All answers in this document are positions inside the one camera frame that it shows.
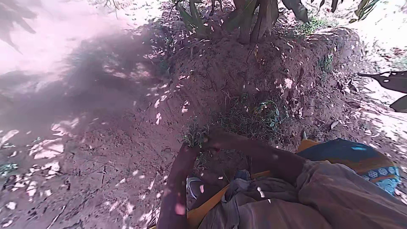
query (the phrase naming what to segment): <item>dry leaf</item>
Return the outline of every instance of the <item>dry leaf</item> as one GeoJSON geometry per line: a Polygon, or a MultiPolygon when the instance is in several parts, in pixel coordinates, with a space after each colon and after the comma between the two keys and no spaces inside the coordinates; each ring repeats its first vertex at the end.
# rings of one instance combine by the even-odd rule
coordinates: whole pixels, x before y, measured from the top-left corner
{"type": "Polygon", "coordinates": [[[308,137],[307,137],[307,135],[306,135],[305,130],[302,132],[302,139],[305,139],[305,140],[307,140],[307,139],[308,139],[308,137]]]}
{"type": "Polygon", "coordinates": [[[355,108],[355,109],[358,109],[358,108],[361,107],[360,104],[357,103],[357,102],[347,101],[346,103],[347,103],[350,107],[355,108]]]}
{"type": "Polygon", "coordinates": [[[339,123],[339,121],[333,122],[333,123],[331,124],[331,130],[332,130],[336,125],[338,125],[338,123],[339,123]]]}

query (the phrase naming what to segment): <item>grass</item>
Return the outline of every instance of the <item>grass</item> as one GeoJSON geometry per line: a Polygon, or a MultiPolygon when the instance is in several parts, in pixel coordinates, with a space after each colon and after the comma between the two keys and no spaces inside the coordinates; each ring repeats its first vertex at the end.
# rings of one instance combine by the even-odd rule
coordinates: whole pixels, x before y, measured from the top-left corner
{"type": "Polygon", "coordinates": [[[322,73],[329,73],[332,71],[332,61],[333,54],[329,54],[328,56],[318,59],[318,67],[322,73]]]}
{"type": "Polygon", "coordinates": [[[288,117],[286,109],[282,114],[272,100],[261,102],[252,109],[241,100],[231,100],[232,106],[217,114],[220,126],[231,133],[267,142],[282,136],[278,125],[288,117]]]}
{"type": "Polygon", "coordinates": [[[202,146],[205,136],[209,134],[209,125],[200,127],[196,117],[187,124],[186,131],[182,132],[182,141],[188,143],[189,147],[202,146]]]}
{"type": "Polygon", "coordinates": [[[330,25],[334,25],[334,23],[326,19],[311,17],[308,22],[301,23],[294,27],[294,35],[298,37],[304,37],[314,34],[316,30],[326,28],[330,25]]]}
{"type": "Polygon", "coordinates": [[[3,164],[0,166],[0,177],[7,177],[7,175],[10,172],[12,172],[16,169],[18,169],[17,164],[11,164],[11,163],[3,164]]]}
{"type": "Polygon", "coordinates": [[[399,57],[394,60],[393,66],[400,70],[406,71],[407,70],[407,56],[399,57]]]}

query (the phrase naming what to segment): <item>person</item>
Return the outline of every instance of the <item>person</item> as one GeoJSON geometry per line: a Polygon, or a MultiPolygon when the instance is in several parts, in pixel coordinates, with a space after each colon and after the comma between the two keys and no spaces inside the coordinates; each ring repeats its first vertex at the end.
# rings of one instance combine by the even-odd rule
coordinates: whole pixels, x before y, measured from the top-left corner
{"type": "Polygon", "coordinates": [[[202,148],[183,144],[179,150],[164,190],[158,229],[407,228],[407,205],[388,190],[344,164],[318,161],[332,157],[330,151],[336,148],[337,156],[370,154],[342,159],[350,165],[367,161],[373,167],[381,166],[378,161],[383,158],[366,145],[337,139],[294,154],[221,130],[211,132],[208,139],[202,148]],[[196,180],[199,188],[189,188],[197,202],[204,204],[187,213],[187,177],[198,153],[208,149],[242,151],[252,159],[252,175],[237,172],[211,198],[205,195],[207,185],[196,180]],[[254,170],[267,172],[254,176],[254,170]]]}

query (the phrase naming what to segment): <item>sandy ground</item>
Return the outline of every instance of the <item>sandy ground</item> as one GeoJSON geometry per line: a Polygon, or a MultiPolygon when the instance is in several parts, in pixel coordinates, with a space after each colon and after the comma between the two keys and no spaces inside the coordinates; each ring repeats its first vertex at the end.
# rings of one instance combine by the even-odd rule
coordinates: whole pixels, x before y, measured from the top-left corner
{"type": "MultiPolygon", "coordinates": [[[[388,107],[402,94],[354,77],[389,66],[365,50],[403,49],[405,40],[385,46],[385,32],[371,38],[362,22],[350,25],[357,33],[328,29],[293,39],[281,35],[289,26],[286,13],[255,56],[236,33],[211,41],[187,36],[174,14],[176,41],[167,59],[168,30],[157,19],[162,11],[166,18],[168,5],[119,3],[116,12],[104,1],[21,1],[23,16],[1,28],[0,159],[18,166],[1,180],[2,227],[154,225],[186,125],[216,123],[211,114],[227,111],[242,95],[242,109],[267,99],[288,108],[281,136],[271,141],[279,148],[294,152],[305,130],[317,141],[366,143],[407,167],[407,118],[388,107]],[[384,44],[373,45],[375,39],[384,44]],[[334,47],[334,71],[322,80],[317,59],[334,47]],[[357,91],[349,90],[350,79],[357,91]]],[[[210,8],[202,10],[207,15],[210,8]]],[[[208,23],[216,28],[226,14],[215,15],[208,23]]],[[[397,15],[384,20],[405,17],[397,15]]],[[[366,23],[385,29],[389,22],[366,23]]],[[[205,157],[195,172],[224,180],[250,165],[239,152],[205,157]]]]}

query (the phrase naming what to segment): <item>blue fabric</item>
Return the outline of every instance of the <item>blue fabric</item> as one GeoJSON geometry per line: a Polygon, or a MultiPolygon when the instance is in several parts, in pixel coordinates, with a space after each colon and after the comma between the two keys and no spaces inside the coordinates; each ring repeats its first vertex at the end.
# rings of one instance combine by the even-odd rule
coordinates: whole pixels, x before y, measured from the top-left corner
{"type": "Polygon", "coordinates": [[[358,175],[378,185],[391,195],[394,195],[395,188],[401,182],[398,168],[393,166],[394,164],[391,160],[383,156],[374,148],[361,143],[347,141],[345,139],[335,139],[333,141],[328,141],[307,148],[298,152],[297,155],[311,161],[334,160],[335,162],[338,162],[343,160],[344,162],[342,164],[350,167],[352,170],[356,171],[358,175]],[[356,165],[365,165],[364,167],[367,167],[369,171],[360,174],[357,172],[357,166],[352,167],[352,165],[355,164],[346,164],[346,162],[349,161],[357,163],[356,165]]]}

